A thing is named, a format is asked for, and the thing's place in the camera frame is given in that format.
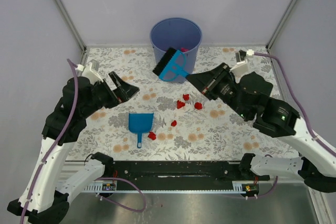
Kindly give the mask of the blue hand brush black bristles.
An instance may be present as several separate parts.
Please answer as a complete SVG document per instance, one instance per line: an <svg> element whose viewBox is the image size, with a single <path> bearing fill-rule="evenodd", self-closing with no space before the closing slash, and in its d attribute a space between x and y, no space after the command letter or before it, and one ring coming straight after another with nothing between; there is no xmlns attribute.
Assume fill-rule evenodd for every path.
<svg viewBox="0 0 336 224"><path fill-rule="evenodd" d="M162 81L172 82L177 77L186 78L189 74L185 70L186 55L180 50L170 47L152 72Z"/></svg>

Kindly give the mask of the blue plastic dustpan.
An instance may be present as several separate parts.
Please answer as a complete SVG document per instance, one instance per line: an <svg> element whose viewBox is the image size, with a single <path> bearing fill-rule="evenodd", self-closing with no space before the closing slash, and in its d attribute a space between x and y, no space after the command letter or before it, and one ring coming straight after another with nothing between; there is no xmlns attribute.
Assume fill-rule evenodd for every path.
<svg viewBox="0 0 336 224"><path fill-rule="evenodd" d="M142 134L152 130L153 113L129 113L129 131L137 135L137 148L142 147Z"/></svg>

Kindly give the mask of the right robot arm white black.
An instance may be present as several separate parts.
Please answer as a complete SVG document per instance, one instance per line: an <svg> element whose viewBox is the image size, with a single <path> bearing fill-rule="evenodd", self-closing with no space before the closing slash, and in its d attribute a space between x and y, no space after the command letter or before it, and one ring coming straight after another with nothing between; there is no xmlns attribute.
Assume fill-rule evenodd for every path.
<svg viewBox="0 0 336 224"><path fill-rule="evenodd" d="M335 156L330 147L309 133L299 112L283 100L272 98L273 85L251 72L236 82L229 66L185 74L186 80L209 100L221 99L245 122L252 121L260 133L277 138L299 154L297 158L270 158L244 154L239 165L243 179L254 176L281 176L302 180L308 187L323 192L335 192Z"/></svg>

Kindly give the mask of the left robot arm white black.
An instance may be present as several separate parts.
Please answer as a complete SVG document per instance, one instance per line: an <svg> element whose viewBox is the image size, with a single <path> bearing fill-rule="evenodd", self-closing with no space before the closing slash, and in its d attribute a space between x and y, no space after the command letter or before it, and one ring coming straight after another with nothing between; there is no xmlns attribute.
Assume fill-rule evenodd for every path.
<svg viewBox="0 0 336 224"><path fill-rule="evenodd" d="M105 80L90 83L87 77L74 76L62 89L62 97L46 118L41 148L31 179L24 193L9 202L7 210L21 217L20 222L60 223L70 203L98 178L114 175L113 158L96 152L64 186L57 187L66 158L87 126L87 118L101 108L111 109L129 101L139 88L123 81L114 71L109 77L116 85L111 90Z"/></svg>

